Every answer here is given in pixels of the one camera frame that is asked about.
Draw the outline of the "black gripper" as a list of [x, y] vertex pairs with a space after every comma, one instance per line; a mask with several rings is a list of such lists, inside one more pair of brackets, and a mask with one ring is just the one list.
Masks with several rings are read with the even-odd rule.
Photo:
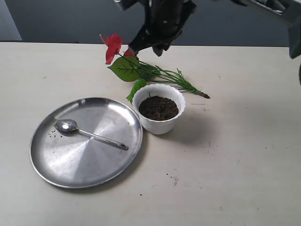
[[130, 42], [133, 54], [152, 48], [158, 56], [170, 48], [181, 33], [186, 21], [195, 13], [197, 5], [191, 0], [147, 0], [145, 24]]

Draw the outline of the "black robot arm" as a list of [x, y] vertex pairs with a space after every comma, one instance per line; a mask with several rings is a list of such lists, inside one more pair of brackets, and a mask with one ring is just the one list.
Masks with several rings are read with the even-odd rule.
[[[152, 48], [157, 56], [169, 49], [179, 37], [197, 5], [191, 0], [140, 0], [144, 8], [144, 24], [129, 48], [134, 54]], [[252, 7], [274, 17], [288, 27], [289, 56], [301, 54], [301, 2], [299, 0], [235, 0], [236, 5]]]

